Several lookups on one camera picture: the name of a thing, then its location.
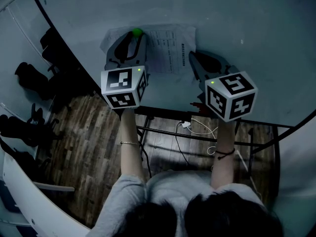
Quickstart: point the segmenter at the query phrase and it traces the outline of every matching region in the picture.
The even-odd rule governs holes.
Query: white cable
[[[197,135],[212,134],[213,137],[215,137],[214,134],[213,134],[213,132],[212,132],[212,130],[211,130],[210,128],[208,128],[205,124],[201,123],[200,121],[196,120],[195,118],[192,118],[191,120],[194,120],[195,122],[198,122],[199,124],[203,125],[206,129],[209,130],[209,133],[197,133],[197,132],[192,132],[192,131],[187,127],[187,129],[188,129],[191,133],[194,133],[194,134],[197,134]]]
[[[200,121],[196,120],[195,118],[192,118],[191,120],[193,120],[193,121],[195,121],[195,122],[197,122],[197,123],[203,125],[204,127],[206,127],[206,128],[210,131],[209,133],[196,133],[196,132],[192,132],[192,131],[187,127],[187,129],[188,129],[191,133],[194,133],[194,134],[197,134],[197,135],[208,135],[208,134],[212,134],[212,135],[213,135],[213,138],[216,139],[213,132],[214,132],[218,127],[215,128],[215,129],[212,131],[212,130],[211,130],[210,128],[208,128],[205,124],[201,123]],[[210,154],[210,153],[208,152],[208,150],[209,150],[210,148],[216,148],[216,146],[211,146],[211,147],[209,147],[209,148],[206,150],[206,153],[207,153],[209,156],[212,156],[213,154],[215,154],[215,151]]]

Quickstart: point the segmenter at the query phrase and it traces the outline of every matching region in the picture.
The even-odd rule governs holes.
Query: person
[[[135,115],[121,116],[121,176],[87,237],[283,236],[252,189],[234,184],[234,123],[219,120],[212,172],[144,175]]]

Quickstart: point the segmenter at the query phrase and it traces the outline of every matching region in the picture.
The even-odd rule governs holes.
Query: black wrist strap
[[[220,160],[220,159],[222,159],[222,158],[224,158],[224,157],[226,157],[226,156],[232,155],[232,154],[235,152],[235,148],[234,148],[234,150],[231,151],[230,153],[223,153],[223,152],[219,152],[219,151],[217,151],[217,150],[216,150],[216,152],[219,153],[219,154],[221,154],[221,155],[224,155],[224,156],[219,156],[219,157],[218,157],[218,159]]]

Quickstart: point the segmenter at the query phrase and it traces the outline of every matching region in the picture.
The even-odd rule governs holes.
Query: green ball
[[[132,30],[132,33],[133,33],[134,37],[138,38],[138,37],[140,37],[142,35],[143,30],[139,29],[139,28],[134,28]]]

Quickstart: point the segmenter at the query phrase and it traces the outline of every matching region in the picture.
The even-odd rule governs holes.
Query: white cube
[[[246,72],[205,81],[206,105],[225,122],[250,114],[258,88]]]
[[[145,66],[101,72],[101,92],[111,109],[138,107],[146,86]]]

